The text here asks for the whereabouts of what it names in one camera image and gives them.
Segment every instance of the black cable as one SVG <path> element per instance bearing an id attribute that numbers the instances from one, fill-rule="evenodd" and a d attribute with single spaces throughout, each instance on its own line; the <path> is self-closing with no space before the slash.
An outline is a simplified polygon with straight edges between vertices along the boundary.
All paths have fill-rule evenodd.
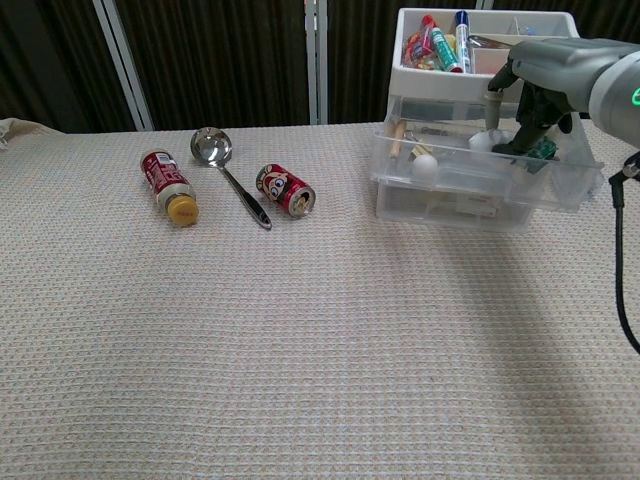
<path id="1" fill-rule="evenodd" d="M 624 308 L 624 289 L 622 286 L 622 272 L 623 269 L 623 254 L 622 254 L 622 218 L 623 208 L 616 207 L 616 306 L 618 307 L 618 318 L 620 319 L 620 326 L 622 331 L 629 340 L 631 346 L 640 354 L 640 342 L 636 339 L 635 335 L 631 331 L 629 326 L 629 320 L 627 319 L 627 312 Z"/>

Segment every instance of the curtain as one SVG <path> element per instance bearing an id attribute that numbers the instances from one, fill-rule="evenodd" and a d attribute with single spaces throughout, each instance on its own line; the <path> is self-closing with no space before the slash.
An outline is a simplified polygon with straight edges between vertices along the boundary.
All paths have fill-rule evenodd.
<path id="1" fill-rule="evenodd" d="M 475 5 L 475 0 L 329 0 L 329 122 L 384 119 L 400 8 Z"/>
<path id="2" fill-rule="evenodd" d="M 549 10 L 573 15 L 580 36 L 640 43 L 637 0 L 495 0 L 496 10 Z"/>
<path id="3" fill-rule="evenodd" d="M 156 129 L 309 123 L 302 0 L 117 0 Z"/>
<path id="4" fill-rule="evenodd" d="M 91 0 L 0 2 L 0 118 L 134 130 Z"/>

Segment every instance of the bottle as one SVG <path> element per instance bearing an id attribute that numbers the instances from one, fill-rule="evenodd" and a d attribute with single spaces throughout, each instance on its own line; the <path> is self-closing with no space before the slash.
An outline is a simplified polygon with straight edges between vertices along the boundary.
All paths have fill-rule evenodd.
<path id="1" fill-rule="evenodd" d="M 140 159 L 140 169 L 156 195 L 158 206 L 173 223 L 184 227 L 196 222 L 196 192 L 180 173 L 169 152 L 154 149 L 144 153 Z"/>

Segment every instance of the table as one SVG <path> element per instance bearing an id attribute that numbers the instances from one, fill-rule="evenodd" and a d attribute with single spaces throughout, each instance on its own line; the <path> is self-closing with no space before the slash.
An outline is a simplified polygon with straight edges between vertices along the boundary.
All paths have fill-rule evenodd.
<path id="1" fill-rule="evenodd" d="M 192 132 L 26 135 L 0 152 L 0 476 L 640 477 L 640 358 L 618 324 L 608 188 L 526 234 L 375 217 L 375 125 L 228 130 L 313 213 L 260 229 Z M 631 147 L 588 136 L 604 173 Z M 199 223 L 138 162 L 181 162 Z M 626 187 L 640 330 L 640 186 Z"/>

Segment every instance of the blue marker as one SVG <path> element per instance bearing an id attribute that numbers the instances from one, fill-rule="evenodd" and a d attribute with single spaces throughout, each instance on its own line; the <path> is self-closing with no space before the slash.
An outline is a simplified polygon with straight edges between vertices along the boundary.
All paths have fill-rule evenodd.
<path id="1" fill-rule="evenodd" d="M 469 57 L 469 14 L 466 10 L 456 12 L 456 54 L 463 73 L 473 73 Z"/>

